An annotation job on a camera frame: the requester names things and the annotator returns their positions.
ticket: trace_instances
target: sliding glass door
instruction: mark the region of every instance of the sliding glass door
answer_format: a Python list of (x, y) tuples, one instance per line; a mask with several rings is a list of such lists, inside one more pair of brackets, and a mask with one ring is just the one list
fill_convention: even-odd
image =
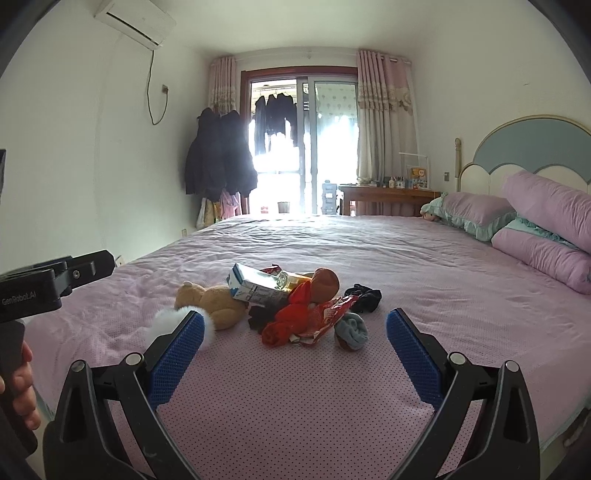
[[(250, 196), (251, 213), (276, 213), (278, 202), (289, 202), (291, 213), (319, 214), (323, 182), (356, 181), (356, 81), (307, 76), (251, 84), (249, 143), (259, 173), (259, 186)], [(286, 97), (293, 102), (289, 116)], [(285, 131), (277, 127), (277, 98), (289, 104), (280, 112)]]
[(308, 77), (311, 133), (311, 212), (320, 213), (322, 183), (357, 181), (357, 81)]

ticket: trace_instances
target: finger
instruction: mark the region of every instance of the finger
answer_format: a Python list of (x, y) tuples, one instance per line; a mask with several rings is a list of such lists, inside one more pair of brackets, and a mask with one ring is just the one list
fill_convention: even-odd
[(22, 363), (27, 364), (33, 361), (33, 352), (26, 342), (22, 343)]
[(25, 425), (29, 430), (37, 430), (41, 426), (41, 415), (38, 410), (25, 417)]
[(24, 392), (33, 385), (33, 369), (31, 364), (26, 363), (18, 367), (12, 376), (12, 384), (18, 392)]
[(37, 399), (35, 397), (35, 391), (29, 388), (27, 391), (21, 393), (12, 402), (14, 411), (17, 412), (21, 417), (26, 417), (33, 413), (37, 408)]

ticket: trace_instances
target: hanging clothes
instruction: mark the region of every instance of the hanging clothes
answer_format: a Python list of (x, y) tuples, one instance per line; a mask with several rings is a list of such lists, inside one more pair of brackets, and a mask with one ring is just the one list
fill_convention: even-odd
[(185, 191), (203, 194), (206, 189), (222, 191), (226, 186), (219, 139), (219, 115), (206, 108), (198, 119), (197, 136), (187, 154), (185, 163)]
[(285, 119), (290, 123), (291, 141), (294, 146), (297, 145), (297, 103), (294, 103)]
[(243, 123), (237, 111), (223, 117), (206, 108), (185, 164), (187, 194), (219, 202), (222, 190), (248, 196), (258, 182)]
[(275, 95), (270, 94), (267, 99), (267, 107), (265, 109), (265, 131), (269, 137), (276, 134), (275, 124), (277, 123), (277, 98)]
[[(252, 163), (251, 151), (244, 132), (240, 114), (233, 110), (220, 119), (223, 167), (226, 173), (226, 190), (230, 195), (237, 192), (248, 197), (258, 184), (258, 173)], [(220, 190), (217, 199), (222, 195)]]
[(261, 96), (255, 103), (255, 155), (267, 153), (265, 133), (267, 130), (267, 102)]
[(242, 207), (240, 205), (240, 194), (230, 195), (226, 189), (222, 190), (222, 219), (227, 220), (236, 215), (242, 215)]
[(284, 134), (285, 120), (291, 118), (297, 125), (297, 113), (294, 117), (294, 99), (291, 95), (280, 93), (277, 97), (269, 95), (267, 100), (267, 134)]

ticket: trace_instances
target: sock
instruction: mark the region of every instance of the sock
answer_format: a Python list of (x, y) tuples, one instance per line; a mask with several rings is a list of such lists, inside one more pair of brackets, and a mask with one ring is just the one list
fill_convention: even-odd
[(373, 312), (378, 308), (379, 302), (382, 300), (381, 291), (372, 290), (359, 283), (345, 290), (345, 295), (356, 295), (359, 297), (350, 308), (353, 313)]

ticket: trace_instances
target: polka dot sheet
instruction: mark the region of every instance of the polka dot sheet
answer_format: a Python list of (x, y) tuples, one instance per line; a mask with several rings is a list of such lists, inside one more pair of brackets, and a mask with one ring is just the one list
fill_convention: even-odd
[[(223, 282), (235, 261), (323, 266), (337, 272), (342, 291), (362, 283), (384, 297), (363, 315), (370, 340), (353, 353), (338, 348), (332, 331), (312, 348), (275, 349), (246, 321), (216, 333), (158, 408), (203, 480), (387, 479), (433, 414), (385, 336), (396, 307), (474, 363), (519, 362), (542, 439), (591, 387), (589, 372), (564, 374), (589, 361), (591, 322), (578, 319), (591, 300), (463, 232), (420, 219), (242, 217), (119, 268), (36, 317), (27, 340), (43, 398), (55, 408), (77, 358), (107, 365), (143, 351), (147, 326), (184, 280)], [(441, 473), (462, 457), (478, 408), (471, 406)], [(118, 404), (113, 415), (132, 462), (149, 472)]]

